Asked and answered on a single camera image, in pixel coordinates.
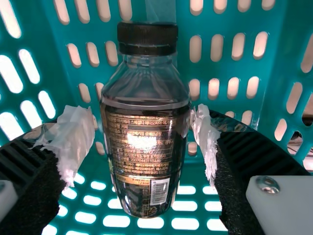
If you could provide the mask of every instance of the oval hole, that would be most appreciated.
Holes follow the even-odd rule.
[[[99,206],[101,204],[101,198],[99,197],[86,195],[83,200],[85,204],[91,205],[91,206]]]
[[[98,123],[97,123],[97,119],[94,115],[92,115],[92,119],[93,119],[93,126],[95,130],[98,130]]]
[[[109,0],[97,0],[97,8],[100,20],[109,22],[111,19]]]
[[[24,69],[27,73],[27,76],[31,83],[37,84],[40,81],[40,76],[38,73],[38,70],[36,68],[36,65],[34,63],[33,58],[31,57],[31,54],[28,50],[21,49],[19,51],[19,57],[20,60],[24,66]]]
[[[190,90],[190,96],[191,100],[197,100],[200,97],[200,81],[197,79],[192,79],[189,82],[189,90]]]
[[[172,208],[179,212],[194,212],[198,208],[198,205],[194,201],[175,201]]]
[[[225,113],[226,116],[229,116],[230,118],[234,118],[235,117],[235,113],[233,111],[228,111]]]
[[[221,212],[222,205],[220,202],[206,202],[204,205],[205,209],[209,212]]]
[[[210,100],[215,100],[219,95],[220,90],[220,81],[217,78],[212,78],[209,81],[209,90],[208,90],[208,98]]]
[[[74,181],[81,185],[85,182],[85,178],[81,174],[76,173]]]
[[[190,0],[190,12],[194,16],[201,14],[203,10],[203,0]]]
[[[107,187],[106,184],[98,181],[92,181],[90,186],[95,190],[104,190]]]
[[[252,111],[251,110],[244,111],[241,122],[249,126],[251,124],[251,119],[252,119]]]
[[[227,98],[235,99],[238,94],[239,89],[239,79],[237,77],[233,77],[228,82],[227,87]]]
[[[117,199],[117,198],[111,199],[111,200],[108,202],[108,207],[109,207],[110,209],[123,209],[123,208],[122,208],[122,205],[121,205],[121,202],[120,202],[119,199]]]
[[[52,225],[47,225],[44,227],[43,232],[41,235],[56,235],[58,232],[57,228]]]
[[[131,0],[118,0],[119,14],[125,21],[129,21],[133,16]]]
[[[251,77],[246,87],[246,97],[253,99],[258,91],[260,79],[257,76]]]
[[[291,155],[296,155],[303,143],[303,138],[300,132],[295,131],[287,144],[287,150]]]
[[[94,214],[85,213],[82,211],[79,211],[75,215],[75,219],[78,222],[84,223],[84,224],[92,224],[94,221],[96,221],[96,216]]]
[[[62,24],[67,25],[69,23],[69,15],[67,11],[67,5],[65,4],[65,0],[53,0],[53,3],[59,21]]]
[[[98,99],[100,100],[101,99],[101,90],[103,88],[103,83],[97,82],[94,86],[96,88]]]
[[[245,37],[246,36],[243,33],[237,33],[234,37],[231,58],[235,61],[240,60],[243,56]]]
[[[271,10],[275,5],[275,0],[262,0],[262,8],[265,11]]]
[[[13,38],[20,38],[22,35],[18,20],[15,17],[12,5],[9,0],[1,0],[0,15],[4,22],[6,31]]]
[[[59,205],[58,216],[64,217],[67,215],[68,209],[65,206]]]
[[[313,122],[312,116],[313,116],[313,94],[310,95],[310,98],[302,114],[302,121],[306,126],[312,125]]]
[[[204,186],[202,191],[206,195],[217,195],[218,194],[216,188],[214,188],[212,186]]]
[[[238,10],[240,12],[246,12],[251,6],[251,0],[238,0]]]
[[[221,34],[215,34],[211,41],[211,60],[218,62],[223,54],[224,38]]]
[[[196,142],[188,143],[188,154],[190,156],[195,156],[197,154],[198,145]]]
[[[111,66],[116,66],[118,64],[118,58],[117,58],[117,50],[116,50],[115,43],[112,41],[107,41],[105,43],[105,48],[106,48],[108,64]]]
[[[193,218],[174,218],[172,227],[176,230],[197,230],[199,221]]]
[[[84,83],[80,83],[78,85],[78,89],[79,89],[80,95],[82,97],[82,100],[86,103],[89,103],[91,101],[91,97],[90,97],[87,85]]]
[[[164,220],[160,217],[152,219],[138,219],[137,226],[142,229],[161,229],[164,226]]]
[[[102,143],[96,142],[96,149],[97,149],[98,154],[100,154],[100,155],[104,155],[105,154],[104,147],[103,147]]]
[[[253,49],[253,58],[259,60],[263,57],[266,44],[268,41],[268,33],[260,32],[255,38],[255,44]]]
[[[206,225],[211,231],[227,231],[227,228],[219,219],[209,219]]]
[[[310,151],[308,152],[307,156],[303,160],[304,168],[308,172],[310,172],[310,173],[313,173],[313,157],[312,157],[312,153],[313,153],[313,148],[310,149]]]
[[[227,7],[227,0],[214,0],[214,11],[217,14],[221,14]]]
[[[177,189],[177,194],[180,195],[192,195],[196,193],[196,188],[193,186],[179,186]]]
[[[86,233],[80,233],[80,232],[76,232],[76,231],[68,231],[65,235],[89,235]]]
[[[48,118],[52,119],[55,116],[55,108],[52,104],[52,101],[50,99],[50,96],[48,95],[47,92],[41,91],[38,94],[38,99],[45,111],[45,114],[47,115]]]
[[[71,188],[67,188],[62,191],[62,195],[64,197],[67,197],[68,199],[74,200],[77,197],[77,192],[75,192]]]
[[[308,73],[313,66],[313,34],[311,35],[300,68],[303,72]]]
[[[198,35],[193,36],[189,43],[189,58],[193,63],[199,62],[201,59],[202,40]]]
[[[90,15],[86,0],[74,0],[74,2],[79,20],[87,24],[90,21]]]
[[[89,63],[93,67],[98,67],[99,66],[99,56],[98,56],[98,51],[97,47],[94,43],[87,43],[87,55],[89,59]]]
[[[278,141],[281,141],[285,132],[287,130],[287,123],[286,121],[282,118],[279,120],[278,122],[278,125],[276,127],[276,130],[275,130],[275,138],[278,140]]]
[[[0,114],[0,128],[10,141],[24,134],[15,117],[8,112]]]
[[[70,60],[75,68],[79,68],[82,65],[77,47],[73,43],[67,45],[67,51]]]
[[[21,111],[32,129],[40,126],[43,122],[32,102],[25,100],[21,103]]]
[[[124,215],[107,215],[103,219],[103,225],[106,227],[126,228],[131,220]]]
[[[294,83],[292,90],[290,92],[286,108],[287,112],[293,114],[297,104],[299,102],[300,96],[302,94],[302,84],[300,82]]]
[[[23,90],[23,83],[12,61],[5,55],[0,55],[0,74],[10,92],[18,94]]]

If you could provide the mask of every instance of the white plastic block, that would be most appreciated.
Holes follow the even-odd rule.
[[[18,200],[12,182],[0,180],[0,222],[9,213]]]
[[[313,177],[269,176],[279,185],[275,194],[261,191],[250,179],[246,198],[266,235],[312,235]]]

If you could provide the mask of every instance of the black bottle cap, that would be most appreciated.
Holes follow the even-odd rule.
[[[178,26],[165,22],[120,22],[117,25],[117,39],[122,54],[170,55],[176,52]]]

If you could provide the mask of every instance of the teal plastic basket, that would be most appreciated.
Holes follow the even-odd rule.
[[[65,105],[91,106],[98,127],[75,188],[63,192],[60,212],[43,234],[227,233],[199,150],[186,156],[176,203],[160,218],[127,216],[112,190],[98,92],[121,61],[117,23],[147,20],[146,2],[10,2],[0,3],[7,21],[0,22],[0,144],[56,118]],[[299,131],[303,143],[294,158],[300,164],[313,145],[312,127],[301,119],[313,87],[312,12],[311,0],[176,0],[178,70],[192,81],[193,104],[228,112],[286,151]]]

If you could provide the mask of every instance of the basket slot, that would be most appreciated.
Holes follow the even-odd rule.
[[[271,10],[275,5],[275,0],[262,0],[262,8],[265,11]]]
[[[100,19],[103,22],[109,22],[111,19],[109,0],[97,0],[96,3]]]
[[[67,51],[70,57],[70,60],[75,68],[79,68],[82,65],[82,61],[79,56],[79,52],[77,46],[73,43],[69,43],[67,45]]]
[[[221,34],[215,34],[211,41],[211,60],[214,62],[220,61],[223,53],[224,38]]]
[[[201,14],[203,10],[203,0],[190,0],[190,12],[194,16]]]
[[[81,23],[88,24],[90,21],[90,15],[86,0],[74,0],[77,15]]]
[[[200,81],[197,79],[192,79],[189,82],[190,96],[192,100],[197,100],[200,97]]]
[[[220,91],[220,81],[217,78],[212,78],[209,81],[209,85],[208,85],[208,98],[210,100],[215,100],[218,95],[219,95],[219,91]]]
[[[300,65],[304,73],[311,71],[313,66],[313,34],[311,35]]]
[[[78,89],[79,89],[79,93],[82,97],[82,100],[85,102],[85,103],[90,103],[91,102],[91,97],[90,97],[90,94],[89,94],[89,89],[88,89],[88,86],[84,83],[80,83],[78,85]]]
[[[198,35],[192,36],[189,43],[189,58],[193,63],[201,59],[202,40]]]
[[[233,40],[233,48],[231,51],[231,58],[238,61],[242,58],[245,47],[245,35],[243,33],[237,33]]]
[[[278,141],[281,141],[285,132],[287,130],[287,123],[286,121],[282,118],[279,120],[278,124],[277,124],[277,127],[275,129],[275,138],[278,140]]]
[[[227,98],[235,99],[239,89],[239,78],[233,77],[228,82]]]
[[[28,121],[32,129],[37,126],[40,126],[43,123],[42,119],[39,117],[39,114],[37,113],[36,107],[31,101],[29,100],[23,101],[21,103],[21,111],[24,114],[26,120]]]
[[[47,92],[41,91],[38,94],[38,99],[44,108],[45,114],[47,115],[48,118],[52,119],[55,117],[55,108],[52,104],[52,101],[50,99],[50,96],[48,95]]]
[[[59,21],[67,25],[69,23],[69,15],[67,11],[67,5],[65,4],[65,0],[54,0],[54,8],[57,12]]]
[[[105,48],[106,48],[108,64],[111,66],[118,65],[117,50],[116,50],[115,43],[112,41],[107,41],[105,43]]]
[[[288,113],[290,114],[294,113],[301,94],[302,94],[302,84],[300,82],[294,83],[286,104],[286,109]]]
[[[18,20],[15,17],[12,5],[9,0],[2,0],[0,4],[0,15],[7,32],[13,38],[20,38],[22,35]]]
[[[131,0],[118,0],[118,6],[121,18],[129,21],[133,16]]]
[[[255,44],[253,49],[253,57],[256,60],[260,60],[265,52],[266,44],[268,41],[268,33],[260,32],[255,38]]]
[[[18,94],[23,90],[23,83],[12,61],[5,55],[0,55],[0,74],[10,92]]]
[[[86,46],[89,63],[93,67],[98,67],[100,64],[97,47],[94,43],[87,43]]]
[[[0,128],[9,140],[13,140],[24,134],[24,131],[21,129],[15,117],[8,112],[0,114]]]
[[[216,14],[221,14],[226,10],[227,0],[214,0],[214,11]]]
[[[251,0],[238,0],[238,10],[240,12],[246,12],[251,6]]]

